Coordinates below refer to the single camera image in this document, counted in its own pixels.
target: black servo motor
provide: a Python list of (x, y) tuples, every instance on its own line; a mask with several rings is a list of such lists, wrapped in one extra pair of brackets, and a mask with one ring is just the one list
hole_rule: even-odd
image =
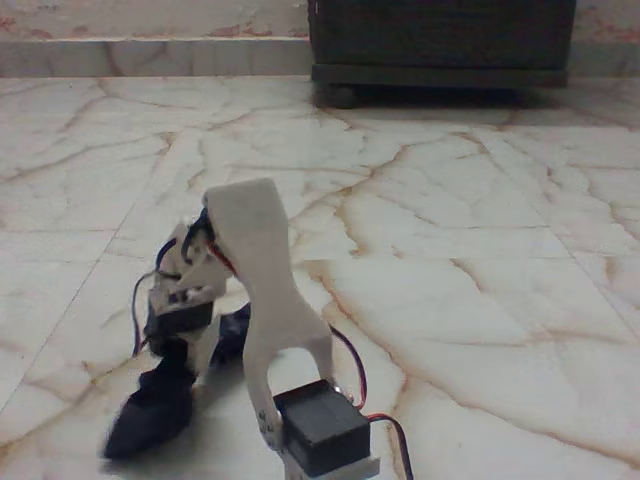
[(369, 420), (326, 380), (277, 395), (284, 447), (316, 477), (371, 454)]

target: white wall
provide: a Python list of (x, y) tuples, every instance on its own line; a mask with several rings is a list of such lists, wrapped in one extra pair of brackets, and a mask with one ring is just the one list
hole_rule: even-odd
[[(0, 0), (0, 39), (306, 34), (301, 0)], [(579, 0), (574, 38), (640, 43), (640, 0)]]

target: white bracket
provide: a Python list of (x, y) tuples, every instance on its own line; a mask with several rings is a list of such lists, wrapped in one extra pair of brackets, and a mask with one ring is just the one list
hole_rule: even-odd
[(303, 348), (313, 357), (320, 378), (335, 385), (331, 331), (296, 287), (288, 220), (274, 182), (262, 179), (212, 188), (204, 203), (216, 244), (251, 301), (243, 361), (258, 426), (269, 447), (284, 455), (282, 419), (269, 387), (269, 365), (282, 350)]

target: marble floor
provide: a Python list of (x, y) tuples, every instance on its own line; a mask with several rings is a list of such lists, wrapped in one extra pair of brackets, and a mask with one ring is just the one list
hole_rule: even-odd
[[(263, 176), (301, 291), (361, 351), (366, 411), (401, 420), (417, 479), (640, 479), (640, 80), (352, 111), (309, 92), (0, 81), (0, 479), (283, 478), (237, 366), (172, 444), (97, 454), (154, 362), (129, 359), (133, 283), (207, 187)], [(373, 443), (402, 479), (393, 433)]]

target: wire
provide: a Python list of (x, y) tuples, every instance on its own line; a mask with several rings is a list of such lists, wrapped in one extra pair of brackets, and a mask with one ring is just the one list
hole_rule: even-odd
[(360, 358), (360, 354), (356, 347), (351, 343), (351, 340), (347, 338), (347, 336), (338, 330), (333, 325), (330, 325), (331, 333), (336, 336), (344, 345), (347, 347), (351, 355), (353, 356), (353, 360), (356, 362), (356, 367), (358, 369), (358, 376), (360, 377), (360, 403), (356, 405), (358, 410), (362, 410), (364, 408), (364, 404), (367, 401), (367, 373), (364, 370), (364, 363)]
[(140, 350), (142, 350), (140, 324), (138, 323), (138, 315), (136, 314), (136, 298), (138, 296), (138, 289), (140, 288), (142, 282), (144, 282), (147, 278), (155, 275), (155, 273), (156, 271), (152, 270), (143, 274), (133, 287), (133, 298), (131, 300), (131, 321), (133, 322), (133, 353), (131, 353), (132, 357), (137, 357), (140, 354)]
[(138, 297), (138, 290), (140, 289), (140, 285), (147, 278), (152, 277), (155, 274), (161, 275), (165, 278), (171, 278), (173, 280), (180, 280), (181, 276), (178, 273), (168, 273), (160, 270), (160, 265), (162, 264), (162, 259), (164, 256), (176, 246), (178, 240), (172, 238), (167, 243), (165, 243), (160, 250), (158, 251), (158, 255), (156, 256), (156, 268), (150, 272), (143, 274), (135, 286), (133, 287), (133, 298), (131, 300), (131, 321), (133, 322), (133, 352), (131, 353), (132, 357), (137, 357), (140, 354), (140, 351), (147, 344), (147, 340), (142, 340), (142, 334), (140, 332), (140, 323), (138, 322), (138, 315), (136, 313), (136, 298)]
[(402, 425), (400, 425), (400, 422), (386, 413), (374, 413), (373, 415), (368, 415), (367, 418), (370, 423), (388, 421), (393, 424), (398, 434), (398, 444), (400, 445), (400, 456), (402, 457), (405, 477), (407, 480), (413, 480), (413, 470), (411, 469), (411, 459), (409, 458), (409, 445), (407, 444), (407, 437), (404, 434), (404, 429)]
[(160, 265), (162, 264), (162, 259), (167, 254), (169, 250), (176, 246), (178, 243), (178, 239), (172, 238), (167, 243), (165, 243), (162, 248), (158, 251), (158, 255), (156, 256), (156, 270), (160, 270)]
[(207, 242), (207, 250), (209, 250), (209, 253), (216, 257), (220, 261), (220, 263), (227, 267), (231, 273), (233, 273), (236, 277), (238, 276), (238, 272), (236, 271), (235, 267), (227, 258), (227, 256), (222, 253), (220, 247), (218, 247), (215, 243), (209, 241)]

